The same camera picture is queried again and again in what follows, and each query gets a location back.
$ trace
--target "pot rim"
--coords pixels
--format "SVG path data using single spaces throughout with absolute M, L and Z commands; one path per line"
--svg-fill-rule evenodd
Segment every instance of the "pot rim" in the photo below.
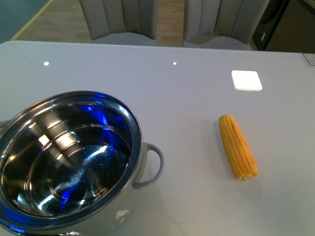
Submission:
M 123 189 L 128 184 L 132 184 L 130 182 L 137 174 L 140 159 L 142 158 L 141 153 L 143 151 L 142 133 L 139 122 L 133 111 L 122 101 L 105 93 L 87 90 L 65 92 L 45 98 L 20 112 L 9 122 L 8 125 L 0 130 L 0 179 L 2 180 L 4 164 L 8 159 L 8 157 L 5 156 L 5 154 L 3 153 L 5 153 L 5 150 L 8 149 L 11 142 L 6 142 L 6 134 L 8 134 L 11 129 L 17 129 L 17 127 L 15 127 L 16 124 L 22 124 L 22 127 L 20 127 L 21 130 L 27 127 L 29 117 L 32 114 L 35 113 L 35 116 L 40 115 L 41 112 L 49 110 L 49 108 L 55 107 L 69 98 L 83 99 L 87 97 L 97 98 L 98 102 L 110 101 L 112 105 L 115 106 L 115 108 L 120 109 L 119 112 L 122 115 L 125 115 L 125 121 L 128 123 L 128 127 L 130 128 L 130 133 L 132 135 L 132 142 L 129 162 L 126 169 L 124 170 L 122 177 L 104 196 L 98 199 L 95 203 L 92 203 L 91 205 L 84 207 L 76 212 L 71 212 L 69 214 L 60 216 L 36 216 L 32 214 L 27 214 L 26 212 L 19 210 L 18 208 L 14 207 L 5 196 L 1 182 L 0 223 L 13 230 L 25 232 L 45 232 L 66 228 L 68 226 L 82 222 L 87 218 L 95 215 L 97 212 L 103 210 L 123 191 Z

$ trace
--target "wooden floor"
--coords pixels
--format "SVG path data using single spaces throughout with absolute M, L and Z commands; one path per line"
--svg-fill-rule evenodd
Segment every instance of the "wooden floor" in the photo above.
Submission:
M 157 44 L 180 47 L 183 40 L 184 0 L 159 0 Z M 78 0 L 53 0 L 17 40 L 90 42 Z

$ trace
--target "chair backrest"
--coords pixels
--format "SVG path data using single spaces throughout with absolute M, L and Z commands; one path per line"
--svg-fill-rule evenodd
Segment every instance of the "chair backrest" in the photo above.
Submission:
M 216 34 L 249 44 L 270 0 L 185 0 L 184 41 Z
M 134 32 L 157 37 L 158 0 L 79 0 L 91 40 Z

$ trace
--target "chair seat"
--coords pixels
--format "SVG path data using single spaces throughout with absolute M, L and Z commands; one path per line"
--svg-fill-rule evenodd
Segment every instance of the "chair seat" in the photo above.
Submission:
M 145 35 L 131 32 L 113 33 L 106 37 L 92 40 L 91 43 L 97 44 L 117 44 L 117 45 L 137 45 L 137 46 L 156 46 L 157 41 Z
M 242 43 L 241 41 L 235 38 L 217 35 L 204 35 L 197 38 L 193 38 L 188 42 L 183 42 L 183 47 L 248 51 L 252 50 L 249 44 Z

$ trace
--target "pot handle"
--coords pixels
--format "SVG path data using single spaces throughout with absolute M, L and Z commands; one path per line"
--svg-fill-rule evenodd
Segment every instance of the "pot handle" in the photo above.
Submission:
M 0 129 L 4 128 L 9 122 L 9 120 L 0 121 Z
M 162 151 L 155 145 L 153 144 L 149 144 L 149 143 L 144 143 L 144 151 L 148 152 L 148 151 L 155 151 L 158 156 L 159 156 L 159 159 L 160 159 L 160 165 L 159 165 L 159 170 L 157 172 L 157 174 L 150 180 L 146 180 L 146 181 L 143 181 L 143 182 L 139 182 L 137 181 L 138 178 L 135 179 L 135 181 L 132 183 L 132 187 L 134 189 L 139 189 L 139 188 L 142 188 L 142 187 L 145 187 L 145 186 L 148 186 L 149 184 L 151 183 L 154 183 L 158 180 L 158 178 L 161 176 L 162 174 L 162 171 L 164 169 L 164 157 L 163 157 L 163 153 Z

